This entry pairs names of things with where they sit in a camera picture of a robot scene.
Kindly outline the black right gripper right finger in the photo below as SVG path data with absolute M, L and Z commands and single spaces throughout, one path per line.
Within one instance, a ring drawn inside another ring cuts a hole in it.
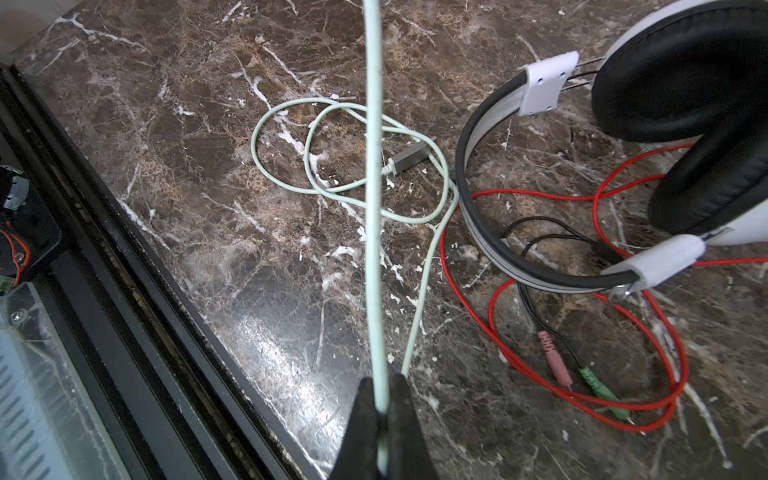
M 389 390 L 386 478 L 437 480 L 439 476 L 430 457 L 406 377 L 394 375 Z

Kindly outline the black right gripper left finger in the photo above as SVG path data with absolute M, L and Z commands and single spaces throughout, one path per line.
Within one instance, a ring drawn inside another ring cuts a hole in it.
M 376 480 L 380 414 L 375 408 L 373 380 L 358 386 L 341 447 L 329 480 Z

